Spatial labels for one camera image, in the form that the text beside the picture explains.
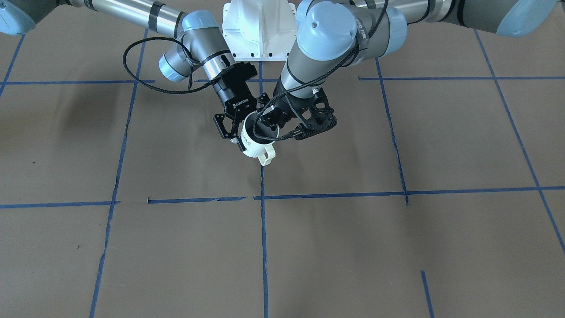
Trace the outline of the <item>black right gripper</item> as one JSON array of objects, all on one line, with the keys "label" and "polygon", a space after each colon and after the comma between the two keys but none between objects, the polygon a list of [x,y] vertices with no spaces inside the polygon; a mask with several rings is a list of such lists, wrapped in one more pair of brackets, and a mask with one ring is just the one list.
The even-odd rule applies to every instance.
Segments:
[{"label": "black right gripper", "polygon": [[[247,80],[258,75],[256,67],[249,62],[237,62],[232,66],[222,70],[214,78],[214,91],[223,104],[224,112],[214,115],[214,123],[222,139],[230,139],[230,142],[237,145],[240,152],[246,151],[240,136],[235,136],[238,126],[246,117],[256,111],[257,100],[250,92]],[[228,117],[233,123],[229,132],[224,119]]]}]

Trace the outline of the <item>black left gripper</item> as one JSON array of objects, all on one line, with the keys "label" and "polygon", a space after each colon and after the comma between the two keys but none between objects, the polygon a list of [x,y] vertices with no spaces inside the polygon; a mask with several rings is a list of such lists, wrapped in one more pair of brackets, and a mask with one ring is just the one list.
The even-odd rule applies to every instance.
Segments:
[{"label": "black left gripper", "polygon": [[275,127],[282,129],[284,125],[297,115],[293,110],[303,114],[308,107],[307,103],[309,98],[298,98],[291,93],[277,98],[274,102],[274,109],[268,107],[265,113],[252,120],[252,137],[265,138],[271,137],[271,129],[274,131]]}]

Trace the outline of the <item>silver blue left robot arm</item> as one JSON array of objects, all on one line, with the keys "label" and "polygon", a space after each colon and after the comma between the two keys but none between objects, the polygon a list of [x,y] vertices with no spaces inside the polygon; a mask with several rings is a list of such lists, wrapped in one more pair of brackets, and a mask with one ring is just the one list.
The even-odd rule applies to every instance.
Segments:
[{"label": "silver blue left robot arm", "polygon": [[556,0],[304,0],[298,34],[273,98],[245,121],[260,143],[302,140],[337,125],[322,85],[340,67],[402,47],[408,26],[444,22],[521,38],[539,27]]}]

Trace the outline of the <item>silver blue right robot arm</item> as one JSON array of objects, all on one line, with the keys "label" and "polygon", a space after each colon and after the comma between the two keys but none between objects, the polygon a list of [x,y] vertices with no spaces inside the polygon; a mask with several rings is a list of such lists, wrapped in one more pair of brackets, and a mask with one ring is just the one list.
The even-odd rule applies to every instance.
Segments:
[{"label": "silver blue right robot arm", "polygon": [[229,139],[246,150],[244,138],[238,135],[239,125],[256,110],[257,101],[246,81],[257,75],[248,62],[236,62],[222,32],[207,10],[190,13],[176,10],[157,0],[3,0],[1,32],[22,35],[63,5],[85,7],[147,28],[159,39],[173,46],[158,62],[168,80],[180,82],[202,68],[208,77],[204,86],[212,86],[218,95],[223,113],[214,123],[223,139]]}]

